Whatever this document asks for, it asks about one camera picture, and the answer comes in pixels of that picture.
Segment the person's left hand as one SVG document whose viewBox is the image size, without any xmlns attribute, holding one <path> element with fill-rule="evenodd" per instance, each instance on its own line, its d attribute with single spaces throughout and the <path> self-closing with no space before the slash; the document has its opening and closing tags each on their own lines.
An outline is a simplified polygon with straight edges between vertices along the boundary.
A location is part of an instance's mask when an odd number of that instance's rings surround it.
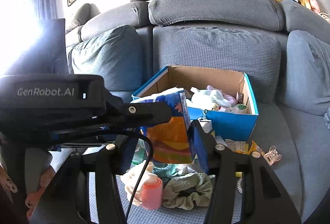
<svg viewBox="0 0 330 224">
<path fill-rule="evenodd" d="M 44 194 L 46 188 L 50 184 L 50 182 L 53 179 L 54 175 L 55 175 L 55 170 L 50 165 L 44 171 L 44 173 L 40 176 L 37 190 L 27 194 L 27 197 L 25 199 L 25 205 L 28 208 L 28 210 L 26 212 L 26 217 L 27 217 L 27 220 L 29 222 L 31 220 L 31 216 L 34 212 L 35 207 L 38 205 L 38 202 L 40 201 L 40 198 Z"/>
</svg>

